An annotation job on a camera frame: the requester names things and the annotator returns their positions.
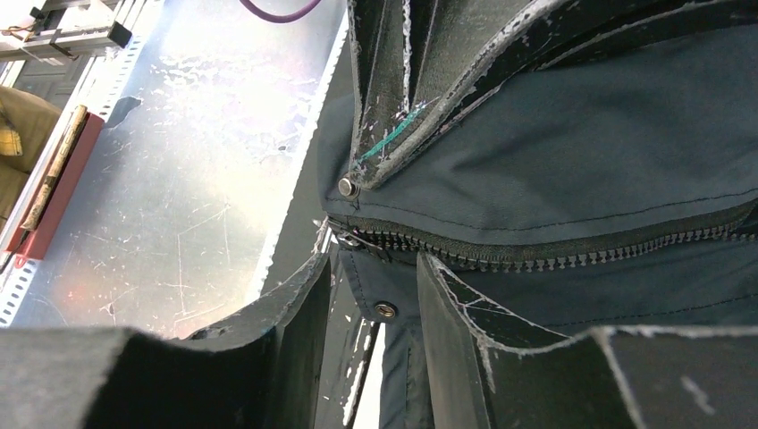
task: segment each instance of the scratched metal surface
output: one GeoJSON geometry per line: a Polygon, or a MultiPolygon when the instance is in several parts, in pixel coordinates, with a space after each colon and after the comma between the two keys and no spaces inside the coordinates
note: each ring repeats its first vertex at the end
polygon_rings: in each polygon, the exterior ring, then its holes
{"type": "Polygon", "coordinates": [[[273,25],[236,0],[167,1],[13,326],[183,337],[242,307],[343,12],[273,25]]]}

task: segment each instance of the purple cable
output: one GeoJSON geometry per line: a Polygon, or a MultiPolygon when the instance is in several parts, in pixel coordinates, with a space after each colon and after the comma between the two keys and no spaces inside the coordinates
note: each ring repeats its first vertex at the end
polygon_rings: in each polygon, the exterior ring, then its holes
{"type": "Polygon", "coordinates": [[[289,15],[272,15],[268,12],[264,12],[258,8],[258,6],[254,5],[252,0],[240,0],[240,2],[243,6],[248,8],[249,11],[253,12],[253,14],[264,21],[273,22],[274,24],[287,24],[306,16],[314,7],[321,3],[321,0],[311,0],[311,2],[305,7],[295,13],[290,13],[289,15]]]}

